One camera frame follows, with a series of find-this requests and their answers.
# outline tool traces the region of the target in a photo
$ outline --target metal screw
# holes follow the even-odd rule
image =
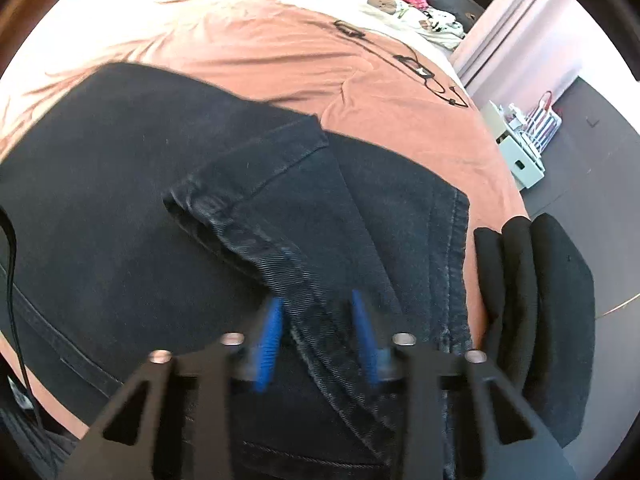
[[[226,346],[237,346],[244,342],[244,334],[239,332],[227,332],[220,338],[220,342]]]
[[[484,363],[486,361],[486,354],[482,350],[469,350],[465,354],[465,359],[470,363]]]
[[[393,342],[398,346],[412,346],[415,345],[415,341],[415,335],[407,332],[399,332],[393,336]]]
[[[152,363],[159,365],[168,363],[171,360],[172,354],[168,350],[154,350],[149,354],[149,360]]]

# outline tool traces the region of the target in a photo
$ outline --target black cloth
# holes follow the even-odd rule
[[[502,262],[502,237],[487,227],[474,231],[476,256],[478,258],[478,282],[486,309],[487,327],[482,337],[482,350],[493,362],[498,361],[502,316],[504,315],[504,269]]]
[[[14,384],[17,393],[14,394],[10,386]],[[28,469],[22,474],[25,478],[40,480],[53,480],[57,471],[76,448],[78,440],[65,431],[44,410],[40,410],[43,416],[43,425],[46,439],[37,426],[33,410],[20,406],[15,396],[26,398],[24,387],[15,376],[7,362],[0,356],[0,434],[8,436],[15,445],[18,457],[25,460]],[[49,446],[56,462],[54,470],[49,461]],[[7,476],[7,478],[20,478],[19,476]]]
[[[375,291],[389,328],[407,323],[434,348],[470,345],[466,197],[315,118],[111,64],[0,171],[27,364],[89,424],[149,351],[237,330],[271,288],[289,294],[292,330],[267,393],[232,396],[237,456],[274,476],[288,461],[312,479],[321,461],[323,478],[377,478],[402,399],[364,391],[340,289]]]
[[[497,365],[518,391],[522,391],[531,366],[538,320],[538,287],[529,225],[528,218],[516,216],[502,227],[505,308]]]
[[[593,275],[558,221],[531,223],[538,325],[524,396],[561,446],[582,429],[595,348]]]
[[[548,214],[509,220],[502,234],[474,232],[488,355],[522,392],[553,436],[578,436],[591,387],[593,277],[562,226]]]

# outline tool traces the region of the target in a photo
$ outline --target black cable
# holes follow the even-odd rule
[[[364,34],[363,30],[368,30],[369,32],[374,32],[375,34],[380,34],[382,36],[385,36],[391,40],[397,41],[398,43],[401,43],[402,45],[404,45],[411,53],[412,53],[412,57],[409,57],[409,59],[411,59],[412,61],[414,61],[419,67],[428,70],[426,67],[424,67],[422,65],[422,63],[420,63],[420,61],[418,60],[418,53],[413,49],[413,47],[407,45],[404,41],[402,40],[398,40],[398,38],[394,38],[393,36],[390,36],[388,34],[385,34],[384,32],[379,32],[377,30],[373,30],[372,28],[366,28],[366,27],[354,27],[353,25],[351,25],[350,23],[344,22],[343,20],[336,20],[334,21],[334,26],[335,28],[337,28],[341,33],[343,33],[349,41],[351,41],[351,43],[355,43],[359,46],[361,46],[362,48],[364,48],[367,52],[369,52],[370,54],[374,54],[375,56],[378,56],[380,59],[382,59],[383,61],[385,61],[386,63],[396,67],[398,70],[401,70],[401,68],[396,65],[395,63],[391,63],[388,59],[385,59],[384,57],[380,56],[379,53],[371,50],[370,48],[367,48],[366,46],[362,45],[361,43],[358,43],[356,40],[363,40],[367,43],[372,44],[373,46],[376,46],[378,48],[381,48],[382,50],[384,50],[387,54],[391,54],[392,56],[396,57],[397,56],[391,52],[388,52],[387,50],[385,50],[383,47],[380,47],[378,44],[376,44],[375,42],[368,40],[366,38],[366,35]],[[418,76],[420,76],[423,80],[424,80],[424,87],[431,92],[433,95],[435,95],[437,98],[442,99],[443,101],[447,102],[448,104],[450,104],[451,106],[455,106],[455,107],[459,107],[459,108],[469,108],[469,105],[467,102],[465,102],[464,98],[458,93],[458,91],[456,90],[455,86],[449,86],[449,90],[451,90],[456,97],[460,100],[460,102],[456,101],[455,98],[447,98],[444,96],[444,94],[447,92],[446,88],[444,87],[444,85],[439,82],[434,76],[433,73],[431,74],[430,77],[424,77],[421,76],[420,73],[417,73],[415,70],[412,70],[412,72],[416,73]],[[440,90],[436,90],[431,88],[428,85],[428,82],[432,80],[434,83],[436,83],[438,86],[440,86]]]
[[[31,401],[31,405],[33,406],[33,413],[36,417],[36,423],[38,425],[38,429],[40,430],[41,437],[43,442],[46,443],[49,449],[49,463],[51,466],[51,470],[53,471],[54,478],[57,475],[57,467],[56,460],[53,456],[53,448],[51,447],[51,442],[47,433],[44,430],[44,425],[42,423],[42,418],[40,416],[40,408],[36,399],[33,395],[33,390],[31,389],[31,383],[29,382],[29,376],[27,375],[27,368],[24,364],[24,355],[22,354],[22,347],[20,346],[20,340],[18,339],[18,328],[15,323],[14,316],[14,274],[15,274],[15,259],[17,254],[17,242],[15,237],[15,229],[14,225],[11,223],[9,219],[9,215],[6,213],[4,208],[0,206],[0,228],[4,231],[4,235],[6,236],[6,241],[8,244],[8,256],[7,256],[7,266],[6,266],[6,309],[7,314],[9,316],[9,325],[11,326],[11,334],[14,338],[15,342],[15,353],[18,356],[18,363],[20,365],[20,373],[22,374],[22,381],[24,382],[24,386],[27,389],[27,396]]]

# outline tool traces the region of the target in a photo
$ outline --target floor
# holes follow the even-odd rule
[[[546,174],[523,193],[532,217],[555,216],[594,275],[596,348],[584,428],[565,449],[580,480],[600,472],[640,410],[640,136],[578,79],[543,153]]]

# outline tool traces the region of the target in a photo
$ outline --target black jeans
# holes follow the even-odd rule
[[[234,394],[234,442],[274,476],[307,457],[323,478],[374,478],[402,399],[367,388],[344,292],[373,292],[390,330],[470,345],[459,190],[314,117],[183,76],[101,69],[7,158],[0,200],[17,227],[28,364],[88,423],[149,351],[238,329],[269,289],[286,298],[289,336],[267,392]],[[34,357],[47,346],[51,370]]]

